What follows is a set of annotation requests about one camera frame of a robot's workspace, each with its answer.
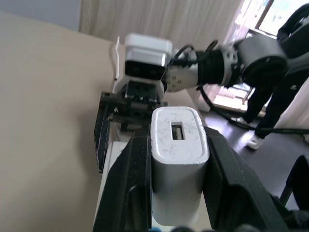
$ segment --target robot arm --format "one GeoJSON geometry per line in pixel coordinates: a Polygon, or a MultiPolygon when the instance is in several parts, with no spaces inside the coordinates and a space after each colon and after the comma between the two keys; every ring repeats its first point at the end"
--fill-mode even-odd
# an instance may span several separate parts
{"type": "MultiPolygon", "coordinates": [[[[262,35],[214,50],[213,43],[206,51],[195,51],[187,45],[176,53],[171,41],[138,34],[128,35],[125,45],[124,75],[115,83],[113,93],[124,94],[130,81],[145,83],[155,87],[154,101],[161,101],[166,91],[204,84],[264,85],[284,76],[288,67],[278,42],[262,35]]],[[[143,98],[145,93],[137,89],[136,94],[143,98]]]]}

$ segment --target white block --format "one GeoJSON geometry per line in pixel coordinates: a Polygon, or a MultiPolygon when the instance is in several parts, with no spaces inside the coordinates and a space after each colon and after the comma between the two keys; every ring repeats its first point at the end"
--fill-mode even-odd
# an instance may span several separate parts
{"type": "Polygon", "coordinates": [[[151,139],[153,216],[165,226],[190,225],[197,219],[209,158],[197,111],[189,107],[156,109],[151,139]]]}
{"type": "Polygon", "coordinates": [[[172,56],[173,52],[173,43],[170,40],[136,33],[126,36],[125,46],[163,52],[167,53],[169,57],[172,56]]]}

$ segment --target white power adapter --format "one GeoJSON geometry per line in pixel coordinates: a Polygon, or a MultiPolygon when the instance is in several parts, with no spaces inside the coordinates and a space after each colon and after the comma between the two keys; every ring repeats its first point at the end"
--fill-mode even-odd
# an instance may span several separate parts
{"type": "Polygon", "coordinates": [[[164,226],[197,219],[206,162],[206,133],[196,110],[161,107],[151,122],[153,217],[164,226]]]}

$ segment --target black cable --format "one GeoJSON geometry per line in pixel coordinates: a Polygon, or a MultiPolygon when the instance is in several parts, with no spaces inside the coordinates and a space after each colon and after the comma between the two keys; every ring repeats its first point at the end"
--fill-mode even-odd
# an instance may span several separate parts
{"type": "Polygon", "coordinates": [[[198,86],[197,90],[201,92],[201,95],[205,102],[210,106],[210,108],[216,112],[221,117],[225,118],[229,123],[245,129],[245,130],[251,130],[251,131],[264,131],[264,132],[270,132],[270,133],[281,133],[281,134],[309,134],[309,129],[294,129],[294,128],[256,128],[256,127],[250,127],[245,124],[242,124],[240,122],[236,122],[232,120],[227,114],[221,112],[217,107],[215,107],[211,101],[209,100],[208,96],[206,95],[205,91],[203,90],[203,86],[198,86]]]}
{"type": "Polygon", "coordinates": [[[185,49],[187,49],[187,48],[191,48],[192,51],[195,51],[195,49],[192,45],[189,45],[189,44],[185,45],[171,59],[170,63],[168,64],[168,67],[171,66],[171,65],[179,65],[179,66],[186,67],[186,66],[191,66],[191,65],[197,64],[199,62],[202,62],[203,60],[205,60],[209,56],[210,51],[212,51],[217,44],[218,44],[218,40],[212,41],[211,44],[206,48],[204,55],[202,57],[200,57],[199,59],[196,59],[196,60],[178,59],[178,57],[181,55],[181,53],[184,52],[185,49]]]}

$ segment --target black chair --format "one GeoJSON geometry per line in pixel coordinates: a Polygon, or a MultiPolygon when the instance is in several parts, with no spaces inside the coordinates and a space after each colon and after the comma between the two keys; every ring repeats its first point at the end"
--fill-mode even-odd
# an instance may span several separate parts
{"type": "Polygon", "coordinates": [[[280,201],[286,205],[291,194],[294,194],[300,210],[309,210],[309,157],[297,158],[287,180],[280,201]]]}

